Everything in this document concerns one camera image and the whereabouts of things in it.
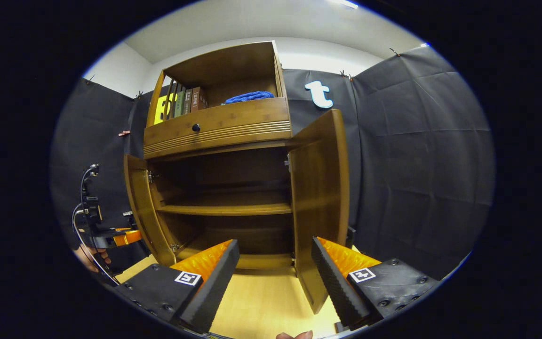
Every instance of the light wood floor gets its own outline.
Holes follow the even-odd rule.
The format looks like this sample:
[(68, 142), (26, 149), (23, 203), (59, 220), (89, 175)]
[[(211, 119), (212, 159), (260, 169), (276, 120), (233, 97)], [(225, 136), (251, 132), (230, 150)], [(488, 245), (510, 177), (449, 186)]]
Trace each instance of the light wood floor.
[[(155, 263), (150, 255), (116, 278), (124, 283)], [(339, 321), (329, 297), (318, 314), (312, 313), (294, 268), (236, 270), (210, 332), (235, 339), (275, 339), (282, 332), (295, 336), (312, 330), (314, 338), (322, 338), (336, 333), (334, 323)]]

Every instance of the open cabinet door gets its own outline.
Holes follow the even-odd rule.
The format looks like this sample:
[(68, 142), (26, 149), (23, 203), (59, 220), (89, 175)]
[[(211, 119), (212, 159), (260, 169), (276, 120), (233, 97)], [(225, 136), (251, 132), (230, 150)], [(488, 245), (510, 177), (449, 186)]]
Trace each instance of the open cabinet door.
[(311, 257), (312, 237), (346, 244), (349, 168), (340, 110), (329, 110), (287, 144), (292, 176), (295, 270), (314, 314), (327, 290)]
[(160, 228), (158, 216), (152, 203), (148, 182), (148, 167), (146, 161), (125, 154), (125, 184), (129, 203), (135, 217), (138, 229), (142, 232), (144, 241), (161, 265), (171, 266), (176, 263), (172, 252)]

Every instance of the blue cloth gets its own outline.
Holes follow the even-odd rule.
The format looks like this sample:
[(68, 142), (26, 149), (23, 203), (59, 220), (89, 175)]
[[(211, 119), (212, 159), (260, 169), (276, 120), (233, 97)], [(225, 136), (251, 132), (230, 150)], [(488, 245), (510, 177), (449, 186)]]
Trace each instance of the blue cloth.
[(251, 93), (246, 93), (246, 94), (238, 95), (237, 97), (227, 99), (225, 101), (225, 104), (227, 105), (227, 104), (232, 104), (232, 103), (240, 103), (242, 101), (267, 99), (267, 98), (275, 98), (275, 96), (273, 96), (273, 94), (270, 92), (262, 92), (262, 91), (251, 92)]

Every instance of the wooden cabinet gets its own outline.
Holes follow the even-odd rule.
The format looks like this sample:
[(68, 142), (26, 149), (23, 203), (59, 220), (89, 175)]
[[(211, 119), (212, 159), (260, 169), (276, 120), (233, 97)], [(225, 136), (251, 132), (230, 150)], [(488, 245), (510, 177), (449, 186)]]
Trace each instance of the wooden cabinet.
[[(190, 73), (202, 64), (208, 73), (200, 68)], [(295, 266), (316, 313), (327, 293), (311, 258), (311, 239), (346, 241), (346, 138), (338, 110), (292, 136), (278, 65), (275, 45), (265, 42), (211, 52), (164, 70), (163, 80), (168, 75), (212, 93), (210, 107), (155, 125), (149, 119), (144, 159), (125, 155), (125, 180), (137, 225), (160, 264), (170, 266), (237, 239), (238, 268)], [(277, 98), (220, 105), (271, 80), (267, 89)], [(193, 124), (200, 131), (193, 131)]]

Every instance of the ceiling light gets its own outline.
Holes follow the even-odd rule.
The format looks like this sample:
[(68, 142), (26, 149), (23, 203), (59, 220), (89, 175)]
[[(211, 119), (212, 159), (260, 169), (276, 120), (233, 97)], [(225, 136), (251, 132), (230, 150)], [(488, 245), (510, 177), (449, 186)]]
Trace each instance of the ceiling light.
[(355, 5), (352, 2), (347, 1), (347, 0), (330, 0), (330, 1), (335, 2), (337, 4), (342, 4), (344, 6), (348, 6), (350, 8), (354, 8), (354, 9), (357, 9), (357, 7), (359, 7), (359, 5)]

